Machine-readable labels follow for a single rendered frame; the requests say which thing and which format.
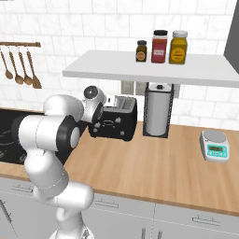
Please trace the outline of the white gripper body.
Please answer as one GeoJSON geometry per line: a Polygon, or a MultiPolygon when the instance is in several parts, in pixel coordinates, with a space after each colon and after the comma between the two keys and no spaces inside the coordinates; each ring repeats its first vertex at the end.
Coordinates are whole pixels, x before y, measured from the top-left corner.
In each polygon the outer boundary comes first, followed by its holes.
{"type": "Polygon", "coordinates": [[[116,97],[114,95],[110,95],[106,98],[106,106],[115,106],[116,105],[116,97]]]}

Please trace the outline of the black toaster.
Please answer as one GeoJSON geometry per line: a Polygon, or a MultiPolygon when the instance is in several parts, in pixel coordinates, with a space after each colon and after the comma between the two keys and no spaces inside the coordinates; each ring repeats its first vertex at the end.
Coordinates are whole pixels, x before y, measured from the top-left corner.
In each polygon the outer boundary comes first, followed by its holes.
{"type": "Polygon", "coordinates": [[[117,96],[119,106],[105,106],[102,117],[89,123],[91,137],[106,137],[131,141],[137,124],[137,101],[133,97],[117,96]]]}

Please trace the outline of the small dark spice jar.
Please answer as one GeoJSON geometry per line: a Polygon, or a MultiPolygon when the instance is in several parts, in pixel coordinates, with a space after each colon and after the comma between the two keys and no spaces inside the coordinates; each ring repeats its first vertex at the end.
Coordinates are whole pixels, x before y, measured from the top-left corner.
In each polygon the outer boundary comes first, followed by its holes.
{"type": "Polygon", "coordinates": [[[138,62],[145,62],[147,60],[147,41],[146,40],[138,40],[137,41],[137,49],[135,58],[138,62]]]}

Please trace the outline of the red spice jar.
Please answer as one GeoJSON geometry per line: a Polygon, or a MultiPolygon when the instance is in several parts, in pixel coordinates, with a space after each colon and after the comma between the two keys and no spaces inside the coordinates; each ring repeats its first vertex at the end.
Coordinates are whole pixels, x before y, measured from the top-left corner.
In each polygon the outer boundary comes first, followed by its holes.
{"type": "Polygon", "coordinates": [[[164,63],[167,47],[166,30],[155,30],[152,38],[151,61],[153,63],[164,63]]]}

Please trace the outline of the wooden spatula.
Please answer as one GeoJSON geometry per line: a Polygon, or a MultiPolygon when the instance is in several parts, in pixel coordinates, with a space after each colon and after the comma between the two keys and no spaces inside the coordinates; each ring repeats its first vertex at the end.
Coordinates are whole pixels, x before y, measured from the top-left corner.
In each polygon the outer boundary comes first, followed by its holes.
{"type": "Polygon", "coordinates": [[[37,76],[35,75],[35,70],[34,70],[34,66],[33,66],[33,61],[32,61],[32,56],[29,50],[26,51],[27,54],[27,58],[31,67],[31,71],[32,71],[32,75],[33,75],[33,87],[35,89],[41,89],[41,83],[39,81],[39,79],[37,78],[37,76]]]}

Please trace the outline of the yellow spice jar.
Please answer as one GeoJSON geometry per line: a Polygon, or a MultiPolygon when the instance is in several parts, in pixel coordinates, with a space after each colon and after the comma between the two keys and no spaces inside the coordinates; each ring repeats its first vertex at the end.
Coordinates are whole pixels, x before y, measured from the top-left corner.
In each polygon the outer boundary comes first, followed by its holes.
{"type": "Polygon", "coordinates": [[[188,48],[188,32],[183,30],[173,31],[173,39],[170,46],[169,63],[184,64],[188,48]]]}

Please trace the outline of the small wooden spoon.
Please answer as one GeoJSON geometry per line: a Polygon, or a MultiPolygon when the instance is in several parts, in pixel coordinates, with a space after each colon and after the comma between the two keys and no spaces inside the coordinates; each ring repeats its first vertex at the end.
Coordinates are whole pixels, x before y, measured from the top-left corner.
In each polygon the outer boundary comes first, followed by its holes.
{"type": "Polygon", "coordinates": [[[1,50],[1,47],[0,47],[0,55],[1,55],[1,57],[2,57],[4,66],[5,66],[5,69],[6,69],[6,72],[5,72],[6,77],[7,77],[8,79],[13,79],[13,75],[11,74],[11,72],[10,72],[10,71],[8,70],[8,68],[7,68],[7,63],[6,63],[5,55],[4,55],[3,51],[1,50]]]}

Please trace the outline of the black hob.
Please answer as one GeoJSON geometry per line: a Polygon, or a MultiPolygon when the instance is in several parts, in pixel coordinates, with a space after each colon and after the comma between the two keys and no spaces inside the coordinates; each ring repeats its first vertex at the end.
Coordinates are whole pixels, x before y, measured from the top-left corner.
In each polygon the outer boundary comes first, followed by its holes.
{"type": "MultiPolygon", "coordinates": [[[[12,123],[17,118],[24,118],[28,115],[42,116],[42,112],[21,111],[16,109],[0,108],[0,162],[15,163],[24,165],[27,152],[21,145],[16,143],[12,137],[12,123]]],[[[87,122],[79,121],[76,123],[79,128],[80,137],[87,128],[87,122]]],[[[49,151],[61,163],[65,164],[73,149],[61,151],[49,151]]]]}

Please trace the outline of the grey drawer front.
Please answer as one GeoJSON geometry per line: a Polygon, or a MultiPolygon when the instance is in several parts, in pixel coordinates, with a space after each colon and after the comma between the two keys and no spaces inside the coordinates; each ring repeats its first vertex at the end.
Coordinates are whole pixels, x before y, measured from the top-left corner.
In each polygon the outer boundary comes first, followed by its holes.
{"type": "Polygon", "coordinates": [[[32,183],[28,181],[21,181],[17,179],[0,177],[0,198],[33,198],[34,193],[28,193],[23,191],[12,190],[12,186],[21,185],[22,187],[31,188],[34,190],[34,186],[32,183]]]}
{"type": "Polygon", "coordinates": [[[200,210],[177,207],[166,204],[155,204],[155,219],[170,221],[178,224],[194,226],[202,229],[217,230],[220,232],[232,232],[239,234],[239,217],[217,214],[200,210]],[[220,227],[205,225],[192,221],[192,217],[200,217],[220,222],[220,227]]]}
{"type": "Polygon", "coordinates": [[[154,203],[99,193],[94,194],[94,200],[91,205],[91,208],[94,209],[102,209],[109,212],[115,212],[142,218],[153,218],[154,207],[155,207],[154,203]],[[97,205],[94,203],[95,201],[105,201],[105,202],[115,201],[116,204],[119,204],[119,208],[110,208],[106,206],[97,205]]]}

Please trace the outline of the white and teal kitchen scale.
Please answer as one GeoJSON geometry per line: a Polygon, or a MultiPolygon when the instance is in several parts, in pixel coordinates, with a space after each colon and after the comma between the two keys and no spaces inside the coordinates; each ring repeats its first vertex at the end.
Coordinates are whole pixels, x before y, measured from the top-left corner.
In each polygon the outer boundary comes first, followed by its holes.
{"type": "Polygon", "coordinates": [[[201,131],[200,146],[206,161],[227,162],[230,158],[230,144],[226,134],[221,131],[201,131]]]}

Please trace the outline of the grey cupboard door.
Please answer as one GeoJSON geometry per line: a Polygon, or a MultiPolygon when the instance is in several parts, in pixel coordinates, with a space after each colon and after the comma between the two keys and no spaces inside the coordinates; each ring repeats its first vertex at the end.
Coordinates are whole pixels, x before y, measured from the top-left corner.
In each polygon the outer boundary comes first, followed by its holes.
{"type": "Polygon", "coordinates": [[[143,228],[150,239],[152,220],[148,218],[93,208],[83,211],[82,217],[94,239],[141,239],[143,228]]]}
{"type": "Polygon", "coordinates": [[[56,210],[33,198],[0,198],[10,214],[14,232],[0,208],[0,239],[49,239],[57,230],[56,210]]]}
{"type": "Polygon", "coordinates": [[[162,239],[239,239],[238,233],[202,229],[155,219],[151,239],[158,239],[159,231],[162,231],[162,239]]]}

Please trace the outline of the grey wall outlet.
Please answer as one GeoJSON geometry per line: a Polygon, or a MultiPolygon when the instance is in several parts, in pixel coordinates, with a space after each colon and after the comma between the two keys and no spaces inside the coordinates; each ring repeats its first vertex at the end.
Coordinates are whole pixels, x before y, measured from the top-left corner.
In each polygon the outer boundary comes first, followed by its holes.
{"type": "Polygon", "coordinates": [[[144,95],[146,86],[146,82],[122,81],[121,93],[130,95],[144,95]]]}

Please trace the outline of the white wall shelf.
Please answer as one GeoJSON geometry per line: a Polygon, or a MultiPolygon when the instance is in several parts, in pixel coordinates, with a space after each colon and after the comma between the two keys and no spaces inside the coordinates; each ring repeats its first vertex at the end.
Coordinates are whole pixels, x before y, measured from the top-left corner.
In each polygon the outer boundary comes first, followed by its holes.
{"type": "Polygon", "coordinates": [[[141,63],[131,51],[89,50],[63,76],[239,88],[239,74],[219,55],[190,54],[185,64],[141,63]]]}

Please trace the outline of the wooden utensil rail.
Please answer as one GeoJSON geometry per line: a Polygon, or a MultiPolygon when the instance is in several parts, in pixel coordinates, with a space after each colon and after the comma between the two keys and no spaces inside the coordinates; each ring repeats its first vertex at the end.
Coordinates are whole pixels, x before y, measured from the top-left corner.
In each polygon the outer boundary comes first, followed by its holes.
{"type": "Polygon", "coordinates": [[[15,47],[37,47],[41,48],[40,42],[0,42],[0,46],[15,46],[15,47]]]}

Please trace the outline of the dark grey wall cupboard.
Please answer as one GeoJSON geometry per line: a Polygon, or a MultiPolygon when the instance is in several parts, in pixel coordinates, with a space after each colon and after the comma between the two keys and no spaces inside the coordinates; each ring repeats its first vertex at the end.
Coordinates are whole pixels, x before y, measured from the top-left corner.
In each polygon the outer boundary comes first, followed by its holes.
{"type": "Polygon", "coordinates": [[[239,74],[239,0],[236,2],[224,57],[239,74]]]}

